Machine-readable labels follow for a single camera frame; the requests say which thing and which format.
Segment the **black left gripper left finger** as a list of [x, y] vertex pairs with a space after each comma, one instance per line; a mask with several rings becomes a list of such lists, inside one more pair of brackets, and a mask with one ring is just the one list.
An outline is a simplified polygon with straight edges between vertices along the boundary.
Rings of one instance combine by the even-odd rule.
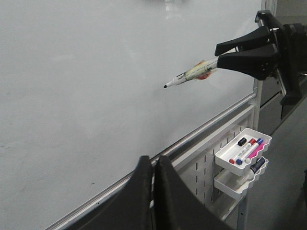
[[148, 230], [153, 168], [141, 156], [126, 185], [105, 206], [74, 223], [73, 230]]

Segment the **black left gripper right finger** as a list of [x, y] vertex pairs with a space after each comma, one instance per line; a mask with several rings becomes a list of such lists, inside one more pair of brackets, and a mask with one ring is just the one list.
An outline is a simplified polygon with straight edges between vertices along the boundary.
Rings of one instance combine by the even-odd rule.
[[158, 230], [229, 230], [188, 189], [167, 156], [155, 165], [154, 212]]

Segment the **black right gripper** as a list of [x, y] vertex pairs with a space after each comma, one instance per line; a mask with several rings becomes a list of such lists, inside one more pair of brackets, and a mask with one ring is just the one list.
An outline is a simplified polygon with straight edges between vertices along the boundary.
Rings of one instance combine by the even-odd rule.
[[263, 81], [278, 66], [284, 94], [300, 95], [303, 25], [281, 24], [269, 10], [258, 11], [255, 22], [262, 26], [247, 35], [216, 45], [217, 67]]

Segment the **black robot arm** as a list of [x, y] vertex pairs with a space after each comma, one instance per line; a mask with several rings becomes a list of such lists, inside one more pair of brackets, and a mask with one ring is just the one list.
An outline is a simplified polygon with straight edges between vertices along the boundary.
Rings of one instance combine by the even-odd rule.
[[[215, 59], [201, 62], [176, 76], [166, 87], [207, 78], [215, 68], [245, 73], [263, 81], [279, 72], [285, 88], [282, 105], [301, 99], [298, 76], [307, 71], [307, 28], [280, 24], [269, 12], [259, 11], [259, 28], [240, 38], [219, 43]], [[73, 230], [148, 230], [150, 202], [159, 230], [225, 230], [228, 226], [189, 191], [167, 156], [152, 165], [141, 156], [126, 185], [109, 202], [72, 225]]]

